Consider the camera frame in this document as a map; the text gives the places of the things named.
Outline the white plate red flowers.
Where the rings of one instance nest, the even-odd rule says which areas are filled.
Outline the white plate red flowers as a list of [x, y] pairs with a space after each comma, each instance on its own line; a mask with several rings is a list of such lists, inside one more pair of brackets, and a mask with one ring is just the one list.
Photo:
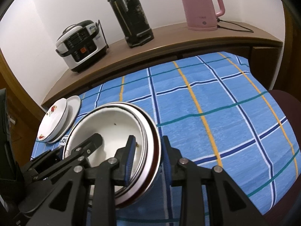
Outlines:
[[57, 100], [47, 111], [39, 126], [37, 138], [47, 142], [53, 139], [61, 130], [68, 114], [68, 105], [65, 98]]

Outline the small white enamel bowl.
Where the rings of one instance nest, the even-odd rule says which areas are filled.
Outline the small white enamel bowl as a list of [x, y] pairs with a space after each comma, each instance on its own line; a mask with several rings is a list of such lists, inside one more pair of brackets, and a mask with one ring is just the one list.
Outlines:
[[119, 148], [126, 146], [129, 136], [133, 135], [136, 144], [130, 183], [127, 187], [118, 186], [115, 189], [120, 193], [132, 187], [142, 174], [149, 145], [147, 131], [146, 119], [133, 107], [107, 105], [83, 117], [70, 132], [66, 145], [73, 140], [81, 142], [95, 133], [100, 134], [103, 137], [102, 146], [88, 157], [91, 167], [96, 167], [114, 157]]

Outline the white label on tablecloth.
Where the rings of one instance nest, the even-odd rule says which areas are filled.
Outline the white label on tablecloth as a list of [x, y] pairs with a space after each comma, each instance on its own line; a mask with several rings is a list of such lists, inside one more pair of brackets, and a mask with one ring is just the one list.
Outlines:
[[62, 139], [60, 140], [59, 144], [60, 145], [65, 145], [68, 141], [68, 135], [65, 135], [62, 137]]

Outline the brown wooden door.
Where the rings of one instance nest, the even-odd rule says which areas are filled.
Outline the brown wooden door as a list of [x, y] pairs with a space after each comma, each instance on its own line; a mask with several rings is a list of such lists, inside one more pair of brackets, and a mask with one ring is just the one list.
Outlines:
[[20, 166], [30, 161], [44, 111], [28, 95], [1, 54], [1, 89], [6, 89], [12, 150]]

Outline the flat white round plate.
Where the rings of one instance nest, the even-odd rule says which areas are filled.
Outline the flat white round plate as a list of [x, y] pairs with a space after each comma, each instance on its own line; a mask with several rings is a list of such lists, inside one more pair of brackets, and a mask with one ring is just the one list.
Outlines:
[[47, 141], [47, 143], [55, 143], [60, 138], [64, 136], [64, 134], [68, 131], [68, 129], [72, 126], [72, 124], [75, 121], [75, 118], [79, 112], [79, 109], [81, 107], [81, 99], [78, 95], [71, 96], [67, 99], [67, 106], [68, 106], [68, 114], [66, 118], [66, 122], [63, 124], [62, 129], [56, 134], [56, 136], [51, 139], [50, 141]]

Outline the blue plaid tablecloth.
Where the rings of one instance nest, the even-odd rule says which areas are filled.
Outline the blue plaid tablecloth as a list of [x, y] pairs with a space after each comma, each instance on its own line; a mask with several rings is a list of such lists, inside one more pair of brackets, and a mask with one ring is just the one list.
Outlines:
[[139, 106], [161, 136], [198, 166], [221, 165], [270, 225], [300, 194], [300, 147], [247, 59], [211, 53], [152, 66], [80, 95], [77, 120], [110, 102]]

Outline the white black rice cooker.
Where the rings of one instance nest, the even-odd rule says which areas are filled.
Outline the white black rice cooker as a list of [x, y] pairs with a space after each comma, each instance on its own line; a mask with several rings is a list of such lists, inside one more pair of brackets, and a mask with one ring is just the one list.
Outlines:
[[85, 20], [68, 26], [56, 41], [56, 53], [73, 72], [81, 72], [106, 55], [102, 25]]

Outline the tall black thermos flask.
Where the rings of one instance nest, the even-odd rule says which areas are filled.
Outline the tall black thermos flask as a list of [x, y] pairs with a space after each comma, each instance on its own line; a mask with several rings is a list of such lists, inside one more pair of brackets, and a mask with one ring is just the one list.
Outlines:
[[125, 35], [130, 48], [142, 46], [154, 39], [139, 0], [107, 0]]

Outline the brown wooden sideboard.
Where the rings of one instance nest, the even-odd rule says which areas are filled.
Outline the brown wooden sideboard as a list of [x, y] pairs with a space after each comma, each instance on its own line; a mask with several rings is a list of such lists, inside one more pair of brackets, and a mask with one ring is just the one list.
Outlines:
[[202, 53], [229, 51], [249, 57], [253, 48], [274, 48], [278, 54], [282, 41], [255, 26], [251, 32], [219, 28], [215, 31], [192, 31], [185, 23], [154, 29], [155, 38], [143, 46], [129, 48], [125, 40], [112, 43], [107, 54], [86, 70], [76, 73], [67, 70], [54, 84], [42, 102], [48, 108], [56, 100], [81, 94], [98, 83], [123, 76], [145, 67]]

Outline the pink electric kettle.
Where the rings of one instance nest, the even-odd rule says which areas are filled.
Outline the pink electric kettle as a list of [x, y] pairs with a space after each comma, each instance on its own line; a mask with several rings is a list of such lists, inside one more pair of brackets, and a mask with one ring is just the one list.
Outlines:
[[218, 17], [225, 14], [223, 0], [217, 0], [219, 11], [214, 9], [212, 0], [182, 0], [187, 27], [192, 31], [217, 30]]

